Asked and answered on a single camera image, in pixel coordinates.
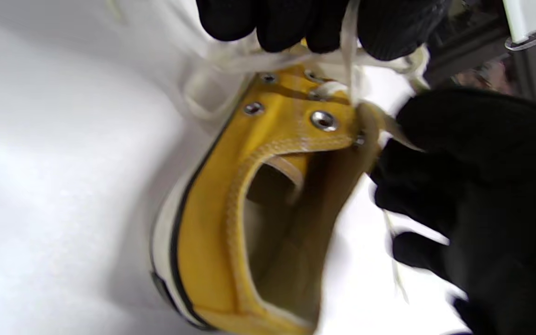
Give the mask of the person's left hand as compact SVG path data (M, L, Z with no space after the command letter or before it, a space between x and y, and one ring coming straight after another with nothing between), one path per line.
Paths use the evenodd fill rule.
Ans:
M277 53L305 40L313 53L340 48L348 0L198 0L203 29L215 40L256 33L264 51ZM357 38L377 60L405 57L447 17L449 0L361 0Z

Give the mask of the person's right hand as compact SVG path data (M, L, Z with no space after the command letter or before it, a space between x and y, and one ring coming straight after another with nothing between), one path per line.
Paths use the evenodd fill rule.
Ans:
M454 87L410 98L371 173L376 206L448 239L411 231L393 258L455 285L473 335L536 335L536 102Z

